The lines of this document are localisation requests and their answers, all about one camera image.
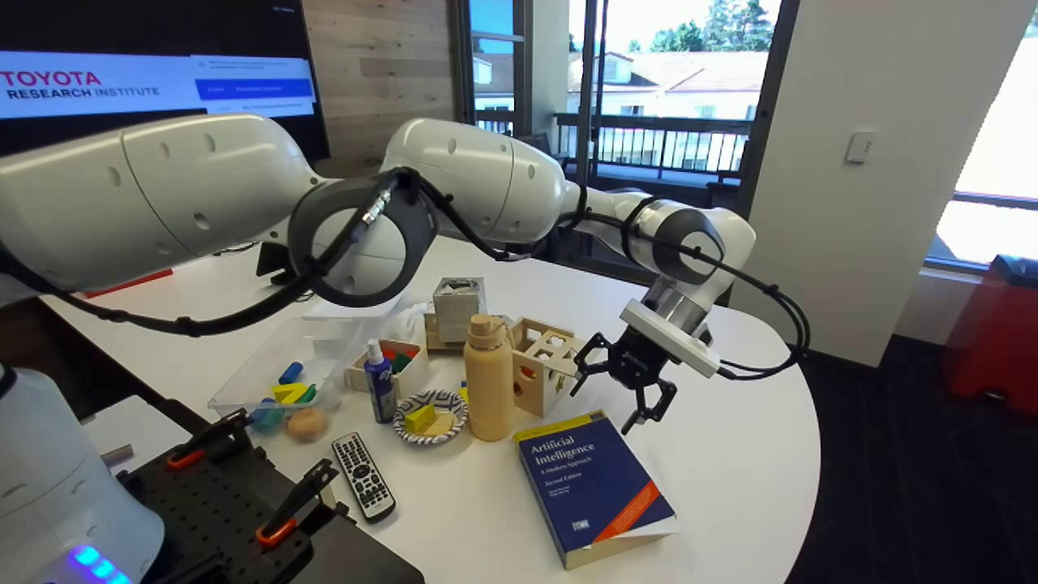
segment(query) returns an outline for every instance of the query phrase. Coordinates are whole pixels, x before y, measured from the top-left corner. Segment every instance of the plate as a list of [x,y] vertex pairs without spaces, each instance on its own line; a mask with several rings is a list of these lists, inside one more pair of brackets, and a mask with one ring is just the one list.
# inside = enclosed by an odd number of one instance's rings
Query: plate
[[[435,421],[418,434],[404,428],[404,414],[431,406]],[[467,424],[467,407],[454,392],[418,392],[408,402],[396,406],[392,428],[403,440],[435,447],[446,444]]]

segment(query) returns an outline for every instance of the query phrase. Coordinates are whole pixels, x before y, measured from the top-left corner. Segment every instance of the sky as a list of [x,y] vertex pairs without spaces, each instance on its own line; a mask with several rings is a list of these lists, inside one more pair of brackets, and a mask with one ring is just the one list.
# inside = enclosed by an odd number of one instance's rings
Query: sky
[[[763,7],[769,9],[764,16],[776,22],[778,0],[763,0]],[[698,20],[702,27],[707,16],[709,0],[609,0],[609,47],[627,52],[631,37],[648,45],[657,29],[671,29],[684,20]],[[569,33],[579,41],[583,0],[569,0]]]

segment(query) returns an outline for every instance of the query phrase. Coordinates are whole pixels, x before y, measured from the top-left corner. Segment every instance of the window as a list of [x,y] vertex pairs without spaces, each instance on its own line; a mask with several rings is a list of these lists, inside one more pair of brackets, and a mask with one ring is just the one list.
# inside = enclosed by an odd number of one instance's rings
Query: window
[[593,29],[591,181],[752,191],[796,0],[569,0],[560,158],[578,158]]
[[927,252],[929,266],[987,268],[999,252],[1038,260],[1038,13],[1006,72]]
[[528,0],[454,0],[456,116],[493,134],[528,134]]

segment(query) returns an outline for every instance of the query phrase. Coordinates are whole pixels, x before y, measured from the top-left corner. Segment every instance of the bottle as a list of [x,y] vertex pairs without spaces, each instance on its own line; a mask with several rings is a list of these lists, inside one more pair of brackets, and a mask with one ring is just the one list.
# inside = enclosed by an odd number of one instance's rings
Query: bottle
[[364,371],[368,375],[368,406],[380,424],[396,414],[392,364],[382,358],[380,339],[366,339]]
[[512,347],[507,321],[472,315],[464,342],[467,428],[481,440],[498,440],[512,432]]

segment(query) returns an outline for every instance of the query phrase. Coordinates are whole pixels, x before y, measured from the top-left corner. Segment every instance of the blue book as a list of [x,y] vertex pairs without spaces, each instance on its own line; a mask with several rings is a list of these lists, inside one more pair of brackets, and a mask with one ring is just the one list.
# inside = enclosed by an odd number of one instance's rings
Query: blue book
[[564,566],[674,532],[674,509],[602,412],[514,434]]

